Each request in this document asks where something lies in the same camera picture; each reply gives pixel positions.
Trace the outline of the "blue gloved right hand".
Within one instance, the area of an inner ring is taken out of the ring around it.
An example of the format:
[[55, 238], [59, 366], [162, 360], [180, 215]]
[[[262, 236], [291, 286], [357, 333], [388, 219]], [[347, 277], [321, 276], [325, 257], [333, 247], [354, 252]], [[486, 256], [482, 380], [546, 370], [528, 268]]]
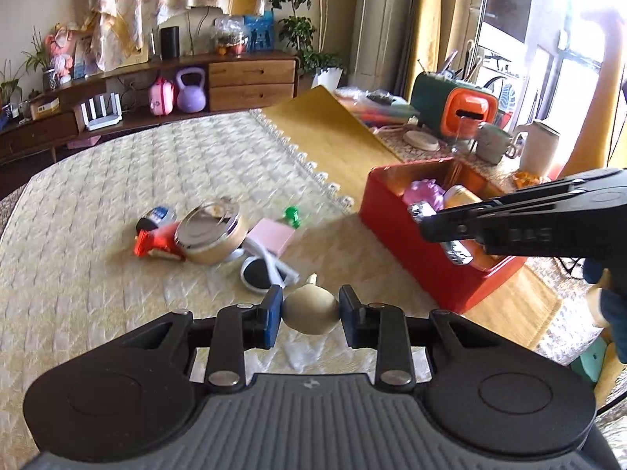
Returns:
[[625, 364], [626, 284], [620, 286], [618, 283], [626, 280], [626, 271], [625, 268], [614, 268], [614, 271], [618, 273], [616, 277], [602, 262], [585, 259], [582, 272], [585, 281], [591, 286], [585, 293], [585, 299], [594, 325], [610, 329], [618, 359]]

